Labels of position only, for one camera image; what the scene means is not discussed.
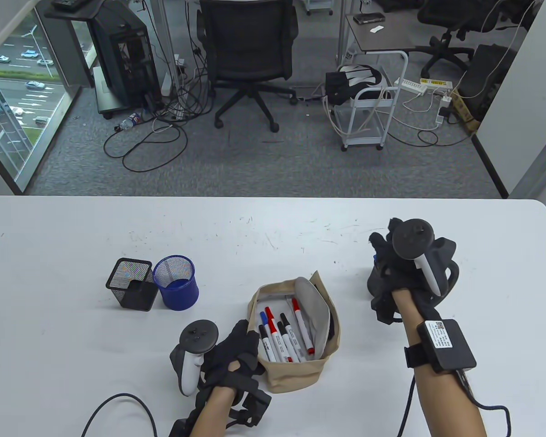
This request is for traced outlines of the person's left hand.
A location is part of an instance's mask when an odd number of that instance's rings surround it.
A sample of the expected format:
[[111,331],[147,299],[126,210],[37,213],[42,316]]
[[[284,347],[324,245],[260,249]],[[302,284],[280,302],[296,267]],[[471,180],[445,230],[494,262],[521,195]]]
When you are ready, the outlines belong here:
[[271,402],[271,396],[262,391],[254,379],[264,372],[264,368],[258,360],[260,335],[248,325],[247,319],[240,319],[231,333],[205,355],[201,367],[204,380],[196,396],[197,412],[202,411],[209,395],[219,387],[234,391],[232,406],[242,403],[241,410],[229,408],[227,413],[232,422],[227,424],[227,428],[232,425],[257,426]]

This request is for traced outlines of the person's right hand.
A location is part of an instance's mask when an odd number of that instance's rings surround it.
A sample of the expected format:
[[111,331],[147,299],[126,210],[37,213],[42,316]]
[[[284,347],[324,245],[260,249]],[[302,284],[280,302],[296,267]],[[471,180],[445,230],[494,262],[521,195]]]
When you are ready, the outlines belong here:
[[394,232],[402,222],[394,217],[389,221],[388,234],[385,237],[377,232],[369,236],[369,243],[375,250],[374,281],[367,281],[373,296],[371,308],[375,310],[379,322],[387,325],[402,322],[402,318],[395,317],[396,313],[402,313],[402,304],[396,304],[393,293],[407,289],[410,291],[411,302],[424,319],[441,319],[433,306],[433,296],[425,283],[422,271],[416,268],[413,261],[402,259],[394,250],[392,245]]

